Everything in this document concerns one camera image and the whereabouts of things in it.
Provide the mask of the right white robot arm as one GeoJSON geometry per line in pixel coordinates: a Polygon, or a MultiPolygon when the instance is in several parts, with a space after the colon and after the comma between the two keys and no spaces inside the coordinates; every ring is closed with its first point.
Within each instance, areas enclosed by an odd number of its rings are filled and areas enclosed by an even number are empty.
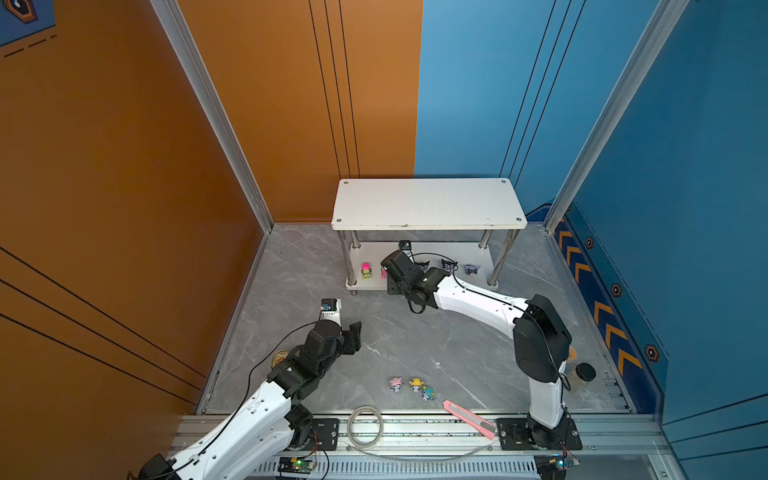
{"type": "Polygon", "coordinates": [[[423,270],[412,254],[401,250],[385,257],[381,267],[387,272],[389,292],[402,295],[413,313],[428,307],[456,312],[512,339],[516,364],[529,381],[524,427],[532,448],[583,447],[564,400],[571,388],[566,365],[572,335],[547,297],[525,299],[482,289],[443,269],[423,270]]]}

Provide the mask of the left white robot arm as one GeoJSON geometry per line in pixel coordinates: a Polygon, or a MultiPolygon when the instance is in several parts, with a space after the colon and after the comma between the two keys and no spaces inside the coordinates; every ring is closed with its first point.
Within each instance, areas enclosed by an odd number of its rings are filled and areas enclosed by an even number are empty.
{"type": "Polygon", "coordinates": [[[262,462],[303,444],[312,414],[301,401],[314,392],[342,355],[362,346],[362,323],[344,329],[338,320],[312,324],[305,341],[289,351],[258,387],[247,386],[238,409],[202,439],[167,459],[148,460],[129,479],[244,479],[262,462]]]}

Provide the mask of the pink green toy truck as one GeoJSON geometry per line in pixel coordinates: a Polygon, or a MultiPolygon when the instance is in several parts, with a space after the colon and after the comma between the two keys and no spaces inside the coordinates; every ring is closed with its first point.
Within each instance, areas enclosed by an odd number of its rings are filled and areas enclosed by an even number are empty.
{"type": "Polygon", "coordinates": [[[361,265],[361,278],[364,280],[372,279],[372,267],[368,262],[363,262],[361,265]]]}

